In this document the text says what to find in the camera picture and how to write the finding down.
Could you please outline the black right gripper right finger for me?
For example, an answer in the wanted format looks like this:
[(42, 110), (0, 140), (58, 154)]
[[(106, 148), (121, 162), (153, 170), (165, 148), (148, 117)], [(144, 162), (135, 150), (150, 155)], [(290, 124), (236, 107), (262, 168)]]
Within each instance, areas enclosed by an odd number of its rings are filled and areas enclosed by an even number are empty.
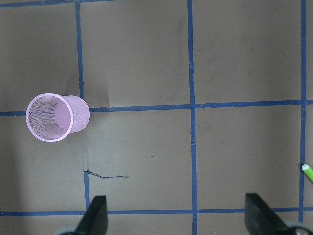
[(251, 235), (293, 234), (293, 229), (256, 193), (245, 194), (245, 226)]

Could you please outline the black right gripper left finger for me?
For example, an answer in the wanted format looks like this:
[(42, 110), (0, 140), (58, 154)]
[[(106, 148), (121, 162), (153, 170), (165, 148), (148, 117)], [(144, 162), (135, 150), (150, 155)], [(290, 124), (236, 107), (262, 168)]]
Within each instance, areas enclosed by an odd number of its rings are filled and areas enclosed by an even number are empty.
[(107, 201), (95, 196), (75, 229), (75, 235), (105, 235), (108, 229)]

